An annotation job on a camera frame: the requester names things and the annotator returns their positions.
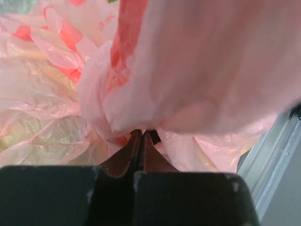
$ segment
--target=pile of plastic bags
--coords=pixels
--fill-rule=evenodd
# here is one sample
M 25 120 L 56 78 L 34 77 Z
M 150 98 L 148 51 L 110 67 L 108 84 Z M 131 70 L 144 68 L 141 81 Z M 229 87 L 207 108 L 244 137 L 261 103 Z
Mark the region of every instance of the pile of plastic bags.
M 156 129 L 179 170 L 235 172 L 280 110 L 254 113 L 250 75 L 272 72 L 252 67 L 268 57 L 256 21 L 281 19 L 256 2 L 41 0 L 3 14 L 0 165 L 99 164 L 133 129 Z

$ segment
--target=plastic wrap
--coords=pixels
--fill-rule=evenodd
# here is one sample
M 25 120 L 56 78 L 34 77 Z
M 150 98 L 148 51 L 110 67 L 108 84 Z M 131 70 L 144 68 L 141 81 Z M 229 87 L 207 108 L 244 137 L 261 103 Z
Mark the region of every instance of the plastic wrap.
M 295 62 L 283 59 L 283 33 L 297 34 L 285 24 L 298 17 L 298 3 L 283 4 L 122 0 L 112 47 L 101 46 L 81 75 L 83 116 L 111 153 L 131 130 L 156 129 L 176 168 L 235 172 L 276 112 L 297 99 L 267 105 L 272 75 L 287 82 L 280 72 Z M 265 32 L 271 27 L 276 38 Z
M 78 3 L 41 0 L 28 15 L 0 16 L 0 166 L 109 157 L 81 117 L 76 82 L 93 52 L 113 39 L 118 13 L 106 1 Z

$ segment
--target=metal frame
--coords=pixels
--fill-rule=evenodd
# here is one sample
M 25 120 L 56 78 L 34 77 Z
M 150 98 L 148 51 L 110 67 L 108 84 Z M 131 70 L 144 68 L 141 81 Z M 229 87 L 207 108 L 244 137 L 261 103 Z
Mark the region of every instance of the metal frame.
M 259 220 L 269 206 L 275 190 L 295 150 L 301 146 L 301 121 L 286 112 L 272 129 L 251 149 L 238 174 L 249 186 Z

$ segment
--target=crumpled plastic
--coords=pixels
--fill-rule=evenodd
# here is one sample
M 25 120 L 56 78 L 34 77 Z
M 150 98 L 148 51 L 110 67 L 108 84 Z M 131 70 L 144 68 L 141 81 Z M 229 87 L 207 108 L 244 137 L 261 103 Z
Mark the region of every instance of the crumpled plastic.
M 28 15 L 0 16 L 0 166 L 95 165 L 109 157 L 81 117 L 76 82 L 92 53 L 113 39 L 117 14 L 105 1 L 41 0 Z
M 301 100 L 300 9 L 293 0 L 121 0 L 113 43 L 81 75 L 82 114 L 112 152 L 131 130 L 156 129 L 178 169 L 235 172 L 277 112 Z

